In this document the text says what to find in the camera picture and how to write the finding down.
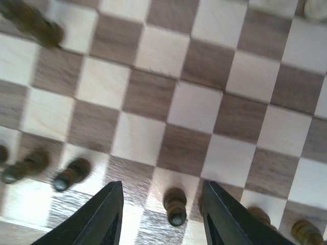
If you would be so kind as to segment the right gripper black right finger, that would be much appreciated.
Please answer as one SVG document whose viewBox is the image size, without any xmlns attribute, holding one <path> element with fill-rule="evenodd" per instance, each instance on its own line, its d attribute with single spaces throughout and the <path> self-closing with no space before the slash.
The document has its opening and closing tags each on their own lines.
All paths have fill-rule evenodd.
<svg viewBox="0 0 327 245">
<path fill-rule="evenodd" d="M 292 244 L 252 216 L 215 181 L 203 182 L 203 220 L 208 244 Z"/>
</svg>

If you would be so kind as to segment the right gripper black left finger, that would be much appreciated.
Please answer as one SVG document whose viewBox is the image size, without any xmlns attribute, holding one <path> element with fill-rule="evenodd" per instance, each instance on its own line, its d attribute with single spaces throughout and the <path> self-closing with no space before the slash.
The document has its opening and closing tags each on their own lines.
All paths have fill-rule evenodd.
<svg viewBox="0 0 327 245">
<path fill-rule="evenodd" d="M 33 244 L 119 244 L 123 205 L 122 182 L 109 182 L 71 217 Z"/>
</svg>

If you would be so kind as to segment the dark piece lowest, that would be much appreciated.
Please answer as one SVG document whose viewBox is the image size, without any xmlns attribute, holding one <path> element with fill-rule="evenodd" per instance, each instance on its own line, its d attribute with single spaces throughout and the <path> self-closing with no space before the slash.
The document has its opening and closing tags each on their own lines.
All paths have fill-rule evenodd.
<svg viewBox="0 0 327 245">
<path fill-rule="evenodd" d="M 68 190 L 72 185 L 83 181 L 90 173 L 91 164 L 85 158 L 77 158 L 53 180 L 53 187 L 58 192 Z"/>
</svg>

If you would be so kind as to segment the dark piece low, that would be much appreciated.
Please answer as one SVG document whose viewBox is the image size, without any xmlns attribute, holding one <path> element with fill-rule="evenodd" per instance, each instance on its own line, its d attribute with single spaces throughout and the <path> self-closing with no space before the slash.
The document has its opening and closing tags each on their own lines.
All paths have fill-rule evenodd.
<svg viewBox="0 0 327 245">
<path fill-rule="evenodd" d="M 30 177 L 43 172 L 49 165 L 49 153 L 35 150 L 21 161 L 7 166 L 1 174 L 1 181 L 12 184 L 25 177 Z"/>
</svg>

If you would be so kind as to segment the dark piece pair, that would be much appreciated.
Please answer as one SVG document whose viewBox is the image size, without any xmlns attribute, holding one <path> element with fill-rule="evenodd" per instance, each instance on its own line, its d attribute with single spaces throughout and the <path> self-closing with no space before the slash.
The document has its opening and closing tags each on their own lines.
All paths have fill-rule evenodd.
<svg viewBox="0 0 327 245">
<path fill-rule="evenodd" d="M 167 212 L 170 225 L 174 227 L 182 226 L 187 217 L 187 199 L 184 191 L 178 187 L 168 189 L 163 198 L 163 206 Z"/>
</svg>

